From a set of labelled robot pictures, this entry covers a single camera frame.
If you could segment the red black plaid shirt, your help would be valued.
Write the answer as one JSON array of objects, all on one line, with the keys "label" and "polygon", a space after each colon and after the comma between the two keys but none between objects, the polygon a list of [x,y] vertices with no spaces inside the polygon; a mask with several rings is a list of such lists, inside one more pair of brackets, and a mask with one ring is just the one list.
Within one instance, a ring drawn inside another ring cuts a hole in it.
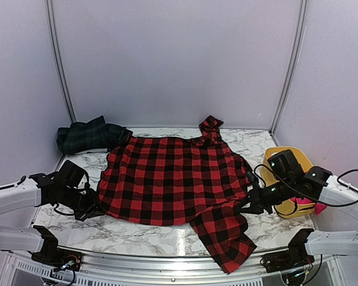
[{"label": "red black plaid shirt", "polygon": [[208,116],[197,138],[130,137],[108,154],[97,191],[104,213],[116,219],[190,224],[222,271],[232,273],[256,249],[239,212],[251,166],[222,139],[221,125]]}]

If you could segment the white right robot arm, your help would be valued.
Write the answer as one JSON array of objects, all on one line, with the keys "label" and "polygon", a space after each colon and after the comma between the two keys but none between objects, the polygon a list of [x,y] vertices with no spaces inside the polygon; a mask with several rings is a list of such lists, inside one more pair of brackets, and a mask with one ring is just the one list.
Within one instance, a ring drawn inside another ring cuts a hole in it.
[{"label": "white right robot arm", "polygon": [[[358,220],[358,189],[342,181],[340,176],[319,166],[313,166],[304,172],[290,149],[271,156],[268,163],[266,170],[277,179],[277,183],[262,188],[257,176],[248,173],[252,189],[241,201],[238,212],[271,214],[275,205],[300,197],[339,208]],[[287,266],[295,267],[306,256],[320,254],[358,257],[358,230],[322,232],[301,229],[288,244],[283,261]]]}]

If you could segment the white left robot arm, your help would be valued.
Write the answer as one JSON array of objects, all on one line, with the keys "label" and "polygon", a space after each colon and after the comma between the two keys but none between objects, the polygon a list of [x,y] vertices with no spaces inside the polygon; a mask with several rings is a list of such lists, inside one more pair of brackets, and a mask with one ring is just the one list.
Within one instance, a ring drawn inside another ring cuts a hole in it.
[{"label": "white left robot arm", "polygon": [[[68,207],[78,221],[104,214],[98,194],[90,186],[87,171],[70,160],[48,175],[37,173],[22,177],[20,182],[0,186],[0,215],[47,204]],[[59,265],[64,256],[57,246],[57,238],[43,226],[0,226],[0,251],[39,253],[50,265]]]}]

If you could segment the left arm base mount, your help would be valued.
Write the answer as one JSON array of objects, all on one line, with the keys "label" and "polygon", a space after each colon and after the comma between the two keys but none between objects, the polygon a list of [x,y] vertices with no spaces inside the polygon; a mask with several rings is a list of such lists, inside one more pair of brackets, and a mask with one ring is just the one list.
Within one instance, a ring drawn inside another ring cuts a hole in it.
[{"label": "left arm base mount", "polygon": [[34,253],[29,251],[33,261],[53,266],[58,270],[70,269],[79,271],[83,254],[78,251],[67,250],[63,248],[53,248],[52,250],[42,250]]}]

